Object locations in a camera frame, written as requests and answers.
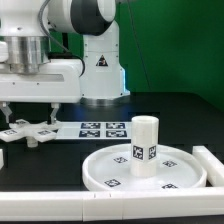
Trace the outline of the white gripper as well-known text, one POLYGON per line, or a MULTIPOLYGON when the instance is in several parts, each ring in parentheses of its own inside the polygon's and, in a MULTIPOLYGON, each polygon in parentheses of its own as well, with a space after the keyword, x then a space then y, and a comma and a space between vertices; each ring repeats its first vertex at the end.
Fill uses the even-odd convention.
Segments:
POLYGON ((0 110, 9 122, 12 111, 8 102, 51 104, 51 123, 57 121, 59 103, 76 103, 81 99, 79 76, 82 64, 77 59, 53 59, 39 67, 36 74, 11 73, 0 64, 0 110))

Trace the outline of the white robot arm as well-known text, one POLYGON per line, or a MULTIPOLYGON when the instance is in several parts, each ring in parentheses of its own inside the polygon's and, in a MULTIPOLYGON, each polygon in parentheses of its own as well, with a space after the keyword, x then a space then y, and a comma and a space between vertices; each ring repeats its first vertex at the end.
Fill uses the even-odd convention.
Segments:
POLYGON ((0 0, 0 111, 127 98, 115 13, 116 0, 0 0))

